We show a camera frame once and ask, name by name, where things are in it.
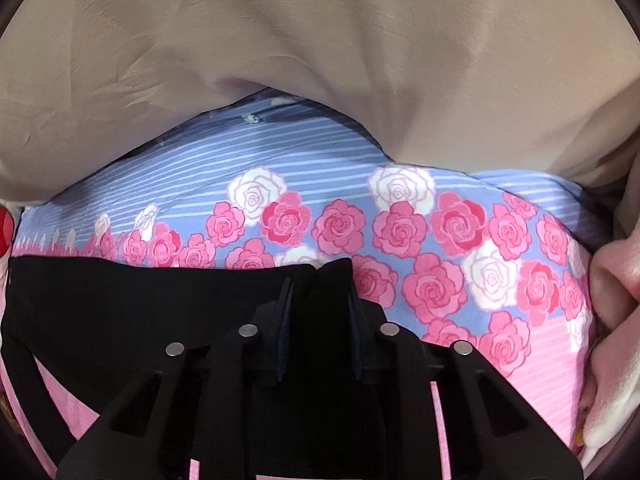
blue striped fabric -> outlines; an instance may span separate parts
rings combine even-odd
[[[48,243],[56,230],[64,239],[73,229],[82,242],[103,212],[108,212],[114,232],[130,231],[136,215],[150,203],[158,206],[158,221],[202,222],[212,204],[226,200],[231,180],[260,166],[281,175],[305,205],[324,203],[336,194],[345,200],[362,198],[370,195],[363,183],[386,163],[384,153],[353,120],[268,89],[193,118],[140,154],[116,161],[45,205],[27,208],[18,238],[24,243],[44,235]],[[591,250],[610,239],[609,220],[598,214],[580,186],[565,179],[516,170],[430,173],[438,192],[487,188],[520,196],[555,216]]]

round metal screw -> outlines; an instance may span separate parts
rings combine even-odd
[[[254,335],[256,335],[258,333],[258,327],[255,326],[255,325],[252,325],[251,323],[248,323],[246,325],[242,325],[238,329],[238,333],[242,337],[253,337]]]
[[[386,336],[393,337],[400,333],[400,327],[395,323],[385,323],[380,325],[380,332]]]
[[[453,343],[453,349],[460,355],[469,355],[474,351],[474,348],[468,341],[456,341]]]
[[[184,352],[184,345],[182,343],[178,343],[178,342],[171,343],[171,344],[166,346],[164,351],[166,352],[166,354],[168,356],[176,357],[176,356],[180,355],[182,352]]]

pillow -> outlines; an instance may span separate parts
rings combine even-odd
[[[605,184],[638,150],[614,0],[25,0],[0,40],[0,198],[47,200],[271,86],[398,162]]]

floral fabric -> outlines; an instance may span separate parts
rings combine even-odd
[[[400,166],[357,124],[270,92],[29,208],[14,255],[238,270],[350,257],[361,297],[424,341],[472,342],[568,443],[593,319],[575,233],[597,231],[570,183]]]

